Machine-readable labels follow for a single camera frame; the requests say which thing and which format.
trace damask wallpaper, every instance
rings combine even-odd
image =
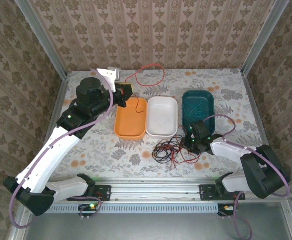
[[[292,0],[248,79],[267,138],[292,176]]]
[[[275,0],[30,0],[67,71],[241,68]]]
[[[16,176],[42,147],[61,80],[13,0],[0,0],[0,240],[6,239]]]

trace patterned wallpaper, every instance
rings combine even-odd
[[[13,0],[0,0],[0,240],[9,233],[11,194],[6,176],[16,176],[41,148],[60,77]]]
[[[275,0],[30,0],[71,71],[241,68]]]
[[[248,79],[267,138],[292,175],[292,0]]]

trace tangled wires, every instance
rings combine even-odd
[[[170,162],[170,170],[173,170],[173,167],[176,168],[178,164],[188,163],[195,164],[199,161],[201,155],[195,156],[194,154],[188,152],[188,155],[191,155],[191,159],[185,159],[182,153],[182,147],[180,142],[183,139],[182,135],[175,135],[169,141],[162,140],[160,141],[155,149],[152,151],[152,158],[159,164],[167,164]],[[177,156],[181,155],[183,161],[177,161]]]

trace gray floor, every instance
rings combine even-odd
[[[290,240],[277,205],[242,204],[238,213],[253,229],[253,240]],[[239,221],[248,237],[248,228]],[[217,214],[46,214],[27,230],[27,240],[237,240],[232,220]]]

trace black wire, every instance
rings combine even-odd
[[[175,135],[169,141],[161,141],[152,151],[152,158],[159,164],[169,163],[173,157],[176,158],[180,149],[182,135]]]

